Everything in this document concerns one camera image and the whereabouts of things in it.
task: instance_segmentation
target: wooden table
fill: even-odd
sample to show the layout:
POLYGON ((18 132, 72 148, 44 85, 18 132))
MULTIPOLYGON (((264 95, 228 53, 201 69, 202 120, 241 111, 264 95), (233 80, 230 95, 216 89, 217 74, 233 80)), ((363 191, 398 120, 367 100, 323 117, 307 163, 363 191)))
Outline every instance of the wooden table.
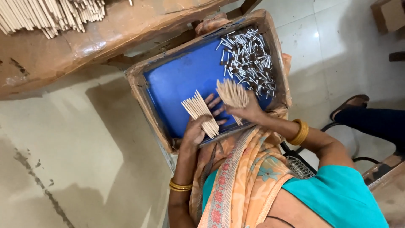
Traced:
MULTIPOLYGON (((132 65, 177 47, 195 37, 194 30, 132 58, 122 53, 185 24, 198 24, 221 6, 236 0, 106 1, 102 22, 85 26, 86 33, 68 31, 48 40, 41 30, 0 34, 0 96, 48 85, 61 76, 92 63, 132 65)), ((261 0, 246 0, 227 13, 232 19, 252 11, 261 0)))

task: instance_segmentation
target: blue jeans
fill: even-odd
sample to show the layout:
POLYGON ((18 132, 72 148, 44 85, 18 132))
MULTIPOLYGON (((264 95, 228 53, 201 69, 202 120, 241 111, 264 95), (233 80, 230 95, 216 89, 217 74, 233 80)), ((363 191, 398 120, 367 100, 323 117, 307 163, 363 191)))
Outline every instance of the blue jeans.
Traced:
POLYGON ((405 152, 405 111, 351 106, 335 115, 337 123, 392 142, 405 152))

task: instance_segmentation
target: teal blouse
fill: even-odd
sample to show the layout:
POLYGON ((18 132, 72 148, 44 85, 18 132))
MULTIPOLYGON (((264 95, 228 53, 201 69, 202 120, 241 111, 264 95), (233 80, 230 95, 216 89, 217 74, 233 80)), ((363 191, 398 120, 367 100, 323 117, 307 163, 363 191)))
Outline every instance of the teal blouse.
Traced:
MULTIPOLYGON (((202 189, 202 210, 211 194, 217 170, 202 189)), ((322 166, 309 179, 292 178, 282 186, 336 228, 387 228, 380 208, 361 174, 347 166, 322 166)))

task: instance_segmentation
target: foot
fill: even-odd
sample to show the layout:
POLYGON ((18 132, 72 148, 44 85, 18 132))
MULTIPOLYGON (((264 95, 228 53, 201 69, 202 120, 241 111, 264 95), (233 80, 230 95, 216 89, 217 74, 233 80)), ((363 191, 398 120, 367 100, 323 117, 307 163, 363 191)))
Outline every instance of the foot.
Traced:
MULTIPOLYGON (((353 99, 351 99, 350 101, 348 101, 346 104, 348 105, 353 105, 353 106, 362 106, 363 104, 367 104, 367 101, 359 98, 359 97, 355 97, 353 99)), ((336 114, 338 114, 341 110, 335 112, 332 116, 333 121, 335 120, 335 116, 336 114)))

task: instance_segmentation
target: woman's hand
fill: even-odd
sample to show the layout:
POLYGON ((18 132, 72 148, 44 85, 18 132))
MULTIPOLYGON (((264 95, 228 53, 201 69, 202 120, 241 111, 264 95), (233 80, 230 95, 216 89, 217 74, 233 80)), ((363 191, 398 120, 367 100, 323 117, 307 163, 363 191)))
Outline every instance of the woman's hand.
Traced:
POLYGON ((229 105, 224 105, 225 110, 228 114, 241 117, 252 123, 258 123, 258 120, 265 115, 264 111, 260 108, 259 103, 254 95, 254 92, 249 90, 247 92, 249 97, 249 103, 244 108, 234 108, 229 105))
MULTIPOLYGON (((214 100, 214 94, 211 93, 204 101, 206 104, 208 104, 208 108, 211 109, 215 105, 217 105, 219 102, 221 102, 221 98, 217 97, 214 100)), ((221 112, 225 110, 225 107, 221 107, 214 112, 212 112, 212 116, 217 116, 221 112)), ((181 145, 189 145, 193 147, 197 147, 204 139, 205 132, 202 129, 202 123, 211 120, 210 115, 202 115, 198 117, 196 120, 192 120, 190 117, 187 127, 184 132, 183 136, 183 141, 181 142, 181 145)), ((217 121, 218 125, 222 125, 226 123, 226 120, 219 120, 217 121)))

